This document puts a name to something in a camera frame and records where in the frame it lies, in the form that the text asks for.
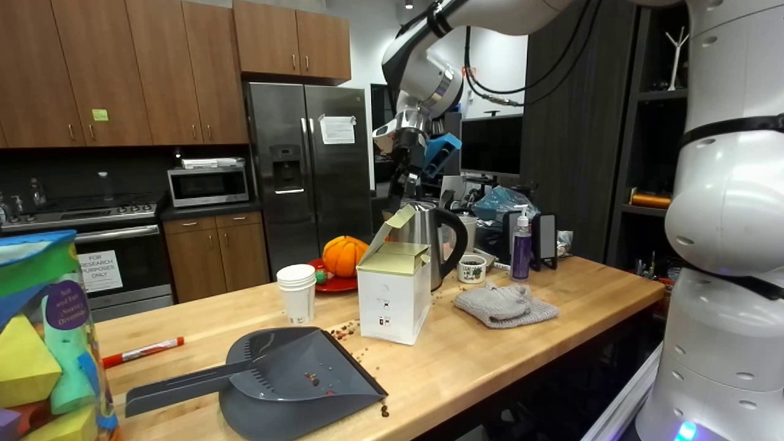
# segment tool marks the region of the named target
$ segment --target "oven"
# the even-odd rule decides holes
[[[78,229],[75,255],[96,322],[174,305],[157,224]]]
[[[84,289],[96,322],[174,305],[169,255],[146,198],[96,196],[49,201],[0,233],[75,231]]]

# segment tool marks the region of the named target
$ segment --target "gray dustpan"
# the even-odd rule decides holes
[[[207,393],[244,438],[299,438],[387,398],[325,331],[270,328],[234,340],[227,366],[130,391],[124,414]]]

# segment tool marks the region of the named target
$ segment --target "orange pumpkin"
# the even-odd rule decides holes
[[[337,235],[323,245],[321,261],[336,277],[354,277],[357,263],[363,261],[368,242],[353,235]]]

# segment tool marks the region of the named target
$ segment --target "small box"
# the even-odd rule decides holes
[[[411,222],[411,206],[387,219],[357,266],[363,336],[414,347],[430,311],[428,249],[389,240]]]

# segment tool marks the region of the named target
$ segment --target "dustpan handle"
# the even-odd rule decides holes
[[[218,366],[182,378],[141,386],[127,393],[124,418],[144,414],[160,407],[185,403],[200,394],[221,393],[227,378],[248,370],[253,363]]]

